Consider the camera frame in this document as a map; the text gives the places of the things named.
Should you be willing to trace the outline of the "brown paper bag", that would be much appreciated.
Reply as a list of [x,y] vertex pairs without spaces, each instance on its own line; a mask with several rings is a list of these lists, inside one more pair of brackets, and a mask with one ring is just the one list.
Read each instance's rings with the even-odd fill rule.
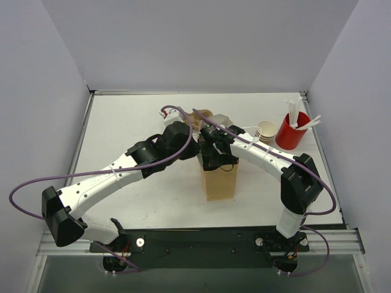
[[[208,121],[203,120],[201,129],[207,123],[215,125],[215,127],[231,134],[234,138],[245,133],[244,129],[234,125],[228,117],[221,114],[209,117]],[[213,171],[204,171],[202,168],[200,150],[197,158],[200,165],[201,182],[206,199],[208,201],[218,201],[234,198],[239,163],[238,165],[235,165],[231,171],[224,171],[221,168]]]

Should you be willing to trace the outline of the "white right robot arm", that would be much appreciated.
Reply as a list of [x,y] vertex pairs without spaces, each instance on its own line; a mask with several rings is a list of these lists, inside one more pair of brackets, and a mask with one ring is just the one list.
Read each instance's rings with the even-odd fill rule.
[[242,159],[275,177],[280,183],[283,204],[276,230],[287,239],[300,230],[309,207],[323,190],[314,178],[319,173],[311,156],[277,151],[235,125],[223,130],[205,124],[200,129],[199,145],[202,164],[207,170],[235,165]]

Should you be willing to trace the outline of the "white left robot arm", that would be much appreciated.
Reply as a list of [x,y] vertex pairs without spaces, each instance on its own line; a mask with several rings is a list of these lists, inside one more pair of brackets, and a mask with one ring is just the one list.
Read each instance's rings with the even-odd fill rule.
[[176,160],[197,156],[199,146],[189,137],[189,126],[175,121],[162,134],[137,142],[103,174],[42,193],[42,217],[58,247],[79,239],[97,241],[112,251],[121,250],[128,236],[117,219],[99,219],[86,212],[119,189],[163,171]]

